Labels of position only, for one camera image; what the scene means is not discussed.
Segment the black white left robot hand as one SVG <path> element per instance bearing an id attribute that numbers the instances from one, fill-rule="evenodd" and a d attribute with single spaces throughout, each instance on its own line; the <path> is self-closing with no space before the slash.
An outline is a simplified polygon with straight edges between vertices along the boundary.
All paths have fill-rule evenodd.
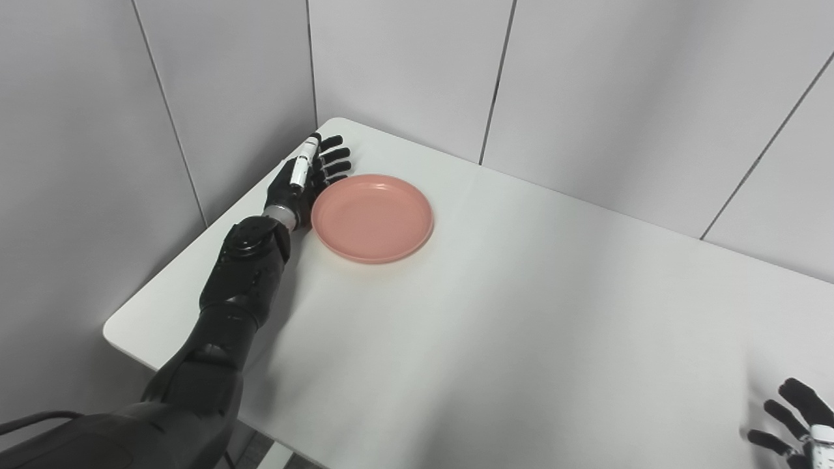
<path id="1" fill-rule="evenodd" d="M 307 229 L 316 200 L 325 189 L 349 177 L 351 150 L 342 135 L 311 134 L 295 154 L 286 158 L 269 184 L 263 215 L 290 231 Z"/>

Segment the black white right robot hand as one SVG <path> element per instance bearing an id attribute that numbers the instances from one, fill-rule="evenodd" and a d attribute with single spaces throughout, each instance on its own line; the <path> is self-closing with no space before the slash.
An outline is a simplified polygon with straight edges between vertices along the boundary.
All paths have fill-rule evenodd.
<path id="1" fill-rule="evenodd" d="M 832 408 L 815 389 L 795 377 L 784 380 L 777 392 L 792 409 L 773 399 L 765 401 L 763 409 L 792 434 L 800 448 L 758 429 L 742 430 L 744 439 L 777 454 L 789 468 L 832 468 Z"/>

